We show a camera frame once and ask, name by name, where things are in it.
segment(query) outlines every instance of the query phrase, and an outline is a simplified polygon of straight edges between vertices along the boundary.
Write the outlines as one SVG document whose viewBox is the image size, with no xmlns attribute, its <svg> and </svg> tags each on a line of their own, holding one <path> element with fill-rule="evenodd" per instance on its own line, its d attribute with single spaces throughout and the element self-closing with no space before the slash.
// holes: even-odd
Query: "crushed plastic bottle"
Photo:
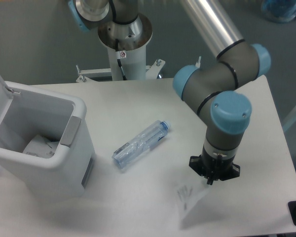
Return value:
<svg viewBox="0 0 296 237">
<path fill-rule="evenodd" d="M 132 140 L 117 149 L 112 158 L 115 164 L 123 169 L 134 161 L 141 153 L 155 147 L 168 134 L 171 125 L 168 121 L 157 120 Z"/>
</svg>

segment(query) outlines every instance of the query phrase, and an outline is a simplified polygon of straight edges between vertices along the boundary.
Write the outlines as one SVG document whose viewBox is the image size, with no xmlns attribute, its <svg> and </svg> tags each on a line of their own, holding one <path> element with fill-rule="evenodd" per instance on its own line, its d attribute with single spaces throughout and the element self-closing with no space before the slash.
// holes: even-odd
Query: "bottle cap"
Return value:
<svg viewBox="0 0 296 237">
<path fill-rule="evenodd" d="M 169 130 L 169 129 L 171 128 L 171 123 L 170 123 L 168 120 L 162 121 L 162 123 L 163 123 L 164 125 L 166 125 L 167 130 Z"/>
</svg>

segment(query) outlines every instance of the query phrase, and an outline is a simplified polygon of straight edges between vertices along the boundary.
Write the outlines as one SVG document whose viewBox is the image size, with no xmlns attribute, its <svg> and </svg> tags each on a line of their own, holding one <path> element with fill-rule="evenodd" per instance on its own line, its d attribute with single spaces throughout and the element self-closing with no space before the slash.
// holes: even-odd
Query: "metal tube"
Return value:
<svg viewBox="0 0 296 237">
<path fill-rule="evenodd" d="M 78 13 L 91 22 L 103 20 L 110 9 L 108 0 L 75 0 L 75 6 Z"/>
<path fill-rule="evenodd" d="M 217 0 L 181 0 L 181 4 L 215 56 L 243 39 Z"/>
<path fill-rule="evenodd" d="M 138 16 L 138 0 L 113 0 L 116 9 L 116 18 L 113 20 L 118 24 L 130 24 Z"/>
</svg>

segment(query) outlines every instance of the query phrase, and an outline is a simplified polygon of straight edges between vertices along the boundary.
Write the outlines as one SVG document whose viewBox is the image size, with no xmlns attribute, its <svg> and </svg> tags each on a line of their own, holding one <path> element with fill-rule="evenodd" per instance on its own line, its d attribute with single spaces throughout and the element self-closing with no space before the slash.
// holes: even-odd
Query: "bolt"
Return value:
<svg viewBox="0 0 296 237">
<path fill-rule="evenodd" d="M 159 67 L 160 64 L 161 64 L 161 59 L 158 59 L 158 60 L 157 60 L 157 66 Z"/>
</svg>

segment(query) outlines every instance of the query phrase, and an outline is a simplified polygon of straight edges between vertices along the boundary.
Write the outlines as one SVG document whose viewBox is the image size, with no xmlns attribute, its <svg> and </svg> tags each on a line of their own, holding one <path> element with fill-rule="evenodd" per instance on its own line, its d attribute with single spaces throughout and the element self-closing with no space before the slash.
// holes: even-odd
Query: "robotic arm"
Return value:
<svg viewBox="0 0 296 237">
<path fill-rule="evenodd" d="M 233 90 L 267 73 L 271 58 L 261 45 L 245 42 L 218 0 L 181 0 L 181 4 L 218 61 L 203 71 L 186 66 L 173 81 L 177 94 L 207 125 L 202 154 L 191 157 L 189 166 L 211 185 L 240 175 L 240 166 L 233 160 L 252 109 L 249 100 Z M 108 48 L 113 80 L 126 79 L 125 75 L 145 78 L 152 27 L 138 13 L 138 1 L 75 0 L 74 5 L 86 26 L 100 25 L 98 33 Z M 121 50 L 127 52 L 123 62 L 118 55 Z"/>
<path fill-rule="evenodd" d="M 138 0 L 70 0 L 69 7 L 81 29 L 98 27 L 113 80 L 146 78 L 146 45 L 152 26 L 138 12 Z"/>
<path fill-rule="evenodd" d="M 189 166 L 212 185 L 240 175 L 233 160 L 252 109 L 233 90 L 267 73 L 271 58 L 261 45 L 245 42 L 217 0 L 181 3 L 218 61 L 203 71 L 186 66 L 173 81 L 177 94 L 207 125 L 202 154 L 191 157 Z"/>
</svg>

